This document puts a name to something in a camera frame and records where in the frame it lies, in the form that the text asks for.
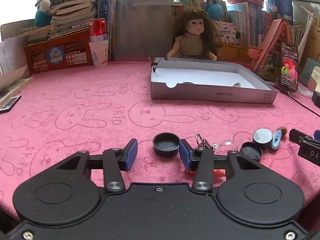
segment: doll's arm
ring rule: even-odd
[[[176,37],[176,41],[174,42],[172,49],[167,54],[167,60],[169,60],[171,57],[177,54],[180,48],[181,41],[182,41],[182,36]]]
[[[213,61],[216,61],[218,59],[218,57],[214,55],[211,51],[209,51],[208,53],[208,58]]]

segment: black phone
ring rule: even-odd
[[[281,44],[281,73],[279,87],[291,92],[298,90],[298,49],[292,44]]]

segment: beige shirt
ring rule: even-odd
[[[200,35],[193,35],[191,33],[185,33],[181,36],[175,37],[175,40],[179,42],[180,48],[178,52],[181,55],[187,56],[199,56],[203,53],[202,40]]]

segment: clear plastic ball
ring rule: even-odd
[[[238,150],[238,146],[234,141],[225,140],[218,144],[215,154],[217,155],[227,155],[228,151]]]

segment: brown ball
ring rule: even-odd
[[[285,126],[280,126],[277,130],[281,130],[282,132],[281,138],[283,138],[288,132],[288,129]]]

